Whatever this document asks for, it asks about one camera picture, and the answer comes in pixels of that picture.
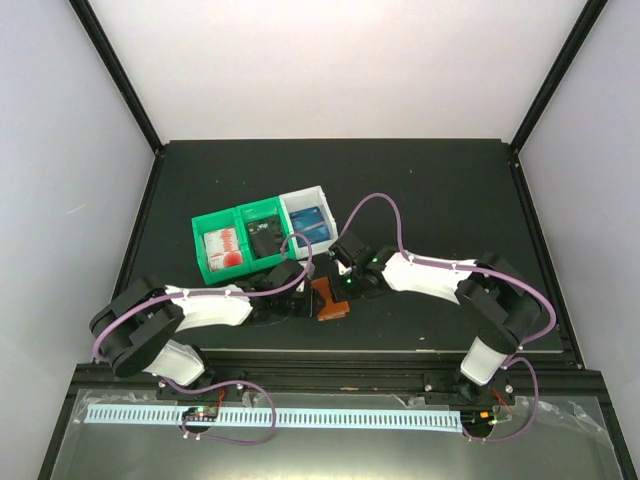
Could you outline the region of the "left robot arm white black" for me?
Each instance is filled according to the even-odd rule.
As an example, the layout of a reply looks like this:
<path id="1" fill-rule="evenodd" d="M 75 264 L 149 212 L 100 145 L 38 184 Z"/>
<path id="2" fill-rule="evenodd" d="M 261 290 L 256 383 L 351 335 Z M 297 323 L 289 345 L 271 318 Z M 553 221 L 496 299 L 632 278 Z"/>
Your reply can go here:
<path id="1" fill-rule="evenodd" d="M 201 349 L 178 332 L 266 324 L 317 315 L 325 301 L 312 286 L 313 267 L 285 259 L 270 272 L 218 288 L 187 289 L 145 277 L 90 321 L 93 357 L 119 378 L 139 373 L 167 378 L 193 399 L 207 397 L 215 376 Z"/>

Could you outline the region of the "brown leather card holder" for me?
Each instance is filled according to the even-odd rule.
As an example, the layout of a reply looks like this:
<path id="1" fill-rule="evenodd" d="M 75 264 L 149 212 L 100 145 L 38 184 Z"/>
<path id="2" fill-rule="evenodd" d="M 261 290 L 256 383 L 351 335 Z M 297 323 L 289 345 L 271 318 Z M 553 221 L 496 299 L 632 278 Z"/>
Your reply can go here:
<path id="1" fill-rule="evenodd" d="M 350 312 L 350 305 L 348 301 L 337 301 L 334 299 L 331 290 L 331 282 L 328 277 L 314 279 L 311 282 L 311 286 L 316 290 L 323 301 L 323 306 L 317 313 L 317 320 L 319 322 L 341 319 L 346 317 Z"/>

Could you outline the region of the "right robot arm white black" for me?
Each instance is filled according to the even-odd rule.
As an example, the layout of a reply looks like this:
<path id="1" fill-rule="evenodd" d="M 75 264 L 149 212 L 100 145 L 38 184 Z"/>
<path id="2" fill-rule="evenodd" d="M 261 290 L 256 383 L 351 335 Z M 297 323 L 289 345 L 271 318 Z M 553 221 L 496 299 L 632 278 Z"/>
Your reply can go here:
<path id="1" fill-rule="evenodd" d="M 329 256 L 337 266 L 334 284 L 348 297 L 412 292 L 465 309 L 477 333 L 454 388 L 467 403 L 479 402 L 490 392 L 495 373 L 506 366 L 543 314 L 542 302 L 495 254 L 455 261 L 403 254 L 395 247 L 375 251 L 347 232 L 329 247 Z"/>

